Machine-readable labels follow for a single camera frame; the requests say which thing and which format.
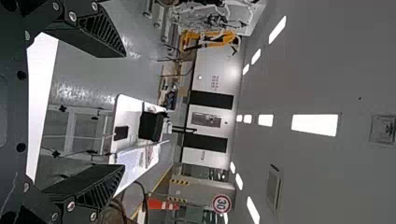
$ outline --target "yellow machine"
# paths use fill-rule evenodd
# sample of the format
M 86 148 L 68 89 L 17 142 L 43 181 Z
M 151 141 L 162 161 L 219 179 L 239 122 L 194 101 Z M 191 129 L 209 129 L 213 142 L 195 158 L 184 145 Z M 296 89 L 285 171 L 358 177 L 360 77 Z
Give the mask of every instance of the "yellow machine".
M 193 31 L 184 31 L 181 35 L 183 51 L 189 51 L 193 49 L 203 48 L 222 48 L 230 46 L 233 49 L 233 55 L 239 51 L 241 45 L 241 39 L 233 30 L 222 30 L 222 31 L 207 31 L 200 34 Z M 201 40 L 200 44 L 194 47 L 189 47 L 190 41 Z

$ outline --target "shiny floor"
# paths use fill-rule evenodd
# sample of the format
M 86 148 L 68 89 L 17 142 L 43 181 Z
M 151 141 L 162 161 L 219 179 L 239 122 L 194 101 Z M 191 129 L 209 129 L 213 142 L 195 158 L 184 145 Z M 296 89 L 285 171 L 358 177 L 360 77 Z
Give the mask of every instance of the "shiny floor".
M 133 0 L 103 3 L 125 43 L 128 53 L 125 59 L 97 59 L 60 42 L 49 96 L 50 104 L 111 109 L 119 93 L 156 104 L 162 64 L 152 59 L 165 56 L 166 48 L 160 41 L 161 31 L 153 27 L 151 20 L 142 16 L 144 4 L 145 1 Z M 178 108 L 183 111 L 186 109 L 181 100 Z M 185 112 L 177 110 L 172 114 L 171 118 L 176 118 L 173 122 L 183 124 L 183 113 Z M 53 128 L 53 122 L 56 121 L 59 122 L 47 116 L 46 126 Z M 173 165 L 174 159 L 179 157 L 179 152 L 174 152 L 177 137 L 167 137 L 171 143 L 163 146 L 158 165 L 139 178 L 147 190 L 154 188 Z M 88 162 L 41 156 L 36 184 L 43 189 L 59 181 L 59 175 L 72 175 L 89 166 Z M 141 203 L 141 197 L 140 189 L 135 186 L 126 190 L 123 203 L 128 215 Z

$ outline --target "rectangular ceiling light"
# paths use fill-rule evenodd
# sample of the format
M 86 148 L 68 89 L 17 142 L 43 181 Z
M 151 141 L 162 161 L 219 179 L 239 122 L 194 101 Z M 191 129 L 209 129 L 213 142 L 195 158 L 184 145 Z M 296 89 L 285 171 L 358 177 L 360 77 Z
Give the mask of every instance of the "rectangular ceiling light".
M 293 115 L 291 122 L 291 129 L 294 131 L 333 137 L 337 135 L 337 126 L 336 114 Z
M 242 190 L 242 188 L 244 187 L 244 182 L 242 181 L 242 178 L 239 174 L 236 174 L 235 181 L 236 181 L 236 185 L 238 186 L 238 188 L 240 190 Z
M 251 123 L 252 120 L 253 120 L 253 117 L 251 115 L 244 116 L 244 123 Z
M 280 22 L 274 28 L 273 32 L 271 32 L 270 37 L 268 38 L 268 43 L 271 44 L 285 27 L 286 27 L 286 16 L 284 16 L 282 20 L 280 20 Z
M 261 56 L 262 56 L 262 49 L 258 49 L 256 51 L 256 53 L 253 55 L 253 57 L 251 58 L 251 65 L 253 65 L 255 62 L 257 62 L 257 60 L 259 60 Z
M 253 218 L 254 224 L 260 223 L 260 214 L 250 197 L 247 197 L 247 210 Z
M 230 163 L 230 170 L 233 174 L 235 174 L 236 167 L 235 164 L 233 164 L 233 162 Z
M 228 224 L 228 214 L 224 213 L 223 217 L 224 217 L 224 224 Z
M 236 116 L 236 122 L 242 122 L 242 119 L 243 119 L 244 117 L 242 116 L 242 115 L 238 115 L 238 116 Z
M 250 64 L 245 65 L 244 70 L 242 70 L 242 76 L 247 74 L 249 67 L 250 67 Z
M 259 125 L 272 127 L 274 123 L 274 115 L 259 115 Z

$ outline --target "desk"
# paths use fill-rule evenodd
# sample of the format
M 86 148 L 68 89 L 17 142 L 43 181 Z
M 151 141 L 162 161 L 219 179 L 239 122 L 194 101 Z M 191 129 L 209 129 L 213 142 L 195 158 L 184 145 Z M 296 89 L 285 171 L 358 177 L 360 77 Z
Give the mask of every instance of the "desk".
M 94 138 L 98 148 L 95 148 L 100 154 L 106 155 L 110 153 L 110 156 L 91 156 L 89 154 L 76 154 L 68 156 L 68 159 L 81 160 L 81 161 L 93 161 L 101 164 L 123 164 L 126 166 L 125 174 L 121 180 L 120 186 L 117 189 L 116 195 L 131 185 L 137 178 L 151 169 L 159 162 L 159 156 L 161 153 L 161 144 L 167 142 L 154 143 L 149 140 L 138 139 L 138 131 L 140 126 L 140 117 L 143 111 L 151 111 L 153 113 L 165 112 L 163 107 L 146 103 L 141 100 L 137 100 L 133 97 L 129 97 L 120 94 L 116 98 L 116 103 L 113 111 L 106 111 L 100 109 L 89 109 L 81 107 L 67 107 L 64 112 L 59 110 L 59 105 L 50 105 L 49 110 L 58 111 L 59 113 L 68 113 L 69 121 L 67 124 L 66 135 L 47 135 L 47 137 L 62 137 L 65 139 L 64 151 L 61 152 L 61 157 L 73 153 L 73 139 L 74 129 L 76 127 L 76 117 L 80 114 L 92 115 L 99 118 L 98 130 L 99 133 Z M 107 122 L 100 122 L 101 119 L 107 120 L 112 118 L 112 127 L 110 133 L 106 133 L 104 130 L 107 127 Z M 114 140 L 113 133 L 116 127 L 128 126 L 127 137 L 121 140 Z M 162 133 L 167 133 L 167 126 L 163 125 Z M 50 156 L 48 150 L 41 150 L 41 154 Z
M 145 103 L 135 98 L 118 95 L 114 109 L 113 133 L 118 126 L 128 126 L 128 137 L 111 142 L 108 163 L 125 165 L 125 174 L 117 189 L 116 195 L 130 186 L 138 177 L 151 169 L 159 161 L 161 143 L 154 144 L 148 140 L 138 139 L 140 116 L 143 111 L 154 113 L 165 112 L 166 109 Z

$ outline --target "speed limit sign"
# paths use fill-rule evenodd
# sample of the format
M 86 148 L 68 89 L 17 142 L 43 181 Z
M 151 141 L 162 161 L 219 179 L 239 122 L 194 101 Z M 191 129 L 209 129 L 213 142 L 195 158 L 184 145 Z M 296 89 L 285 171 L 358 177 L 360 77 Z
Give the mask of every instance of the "speed limit sign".
M 231 199 L 227 195 L 220 194 L 213 199 L 213 209 L 219 214 L 228 213 L 231 210 Z

